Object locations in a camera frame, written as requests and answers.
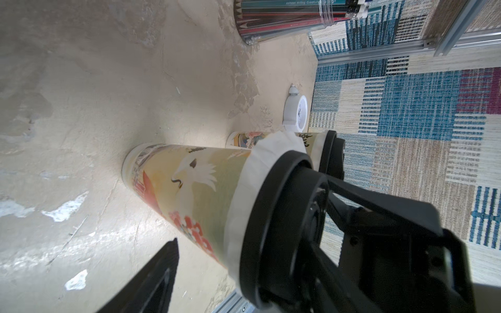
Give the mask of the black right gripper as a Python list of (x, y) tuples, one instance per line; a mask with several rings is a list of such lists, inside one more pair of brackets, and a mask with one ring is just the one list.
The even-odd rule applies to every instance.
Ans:
[(466, 246), (430, 204), (302, 173), (299, 312), (474, 312)]

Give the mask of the red patterned paper cup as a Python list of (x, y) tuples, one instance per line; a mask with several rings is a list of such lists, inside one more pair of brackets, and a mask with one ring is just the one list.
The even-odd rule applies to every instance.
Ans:
[(232, 211), (250, 205), (241, 184), (248, 149), (144, 143), (125, 157), (125, 186), (199, 249), (229, 268)]

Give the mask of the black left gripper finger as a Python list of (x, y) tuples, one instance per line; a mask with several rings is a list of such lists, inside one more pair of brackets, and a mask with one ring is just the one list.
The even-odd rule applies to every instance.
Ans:
[(99, 312), (168, 312), (180, 253), (167, 242)]

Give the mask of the translucent leak-proof paper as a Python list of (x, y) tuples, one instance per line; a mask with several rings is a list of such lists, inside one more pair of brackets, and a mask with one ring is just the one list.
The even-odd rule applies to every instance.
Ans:
[(256, 202), (258, 193), (273, 165), (285, 152), (267, 148), (248, 149), (249, 156), (244, 163), (240, 178), (236, 185), (224, 228), (224, 264), (228, 274), (241, 290), (240, 269), (241, 253), (245, 231)]

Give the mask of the black cup lid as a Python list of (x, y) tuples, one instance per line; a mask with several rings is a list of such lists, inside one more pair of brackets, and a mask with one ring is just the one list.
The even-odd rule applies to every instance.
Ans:
[(309, 312), (305, 247), (320, 243), (328, 193), (306, 153), (287, 151), (272, 166), (251, 210), (240, 259), (240, 290), (255, 307)]
[(344, 156), (346, 141), (339, 138), (337, 132), (329, 130), (322, 146), (318, 171), (334, 178), (344, 180)]

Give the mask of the beige patterned paper cup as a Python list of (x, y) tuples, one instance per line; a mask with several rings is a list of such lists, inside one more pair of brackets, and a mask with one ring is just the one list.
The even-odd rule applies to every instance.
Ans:
[(326, 140), (327, 131), (321, 133), (233, 132), (227, 138), (225, 147), (228, 149), (267, 148), (278, 152), (299, 151), (309, 156), (314, 170), (319, 170)]

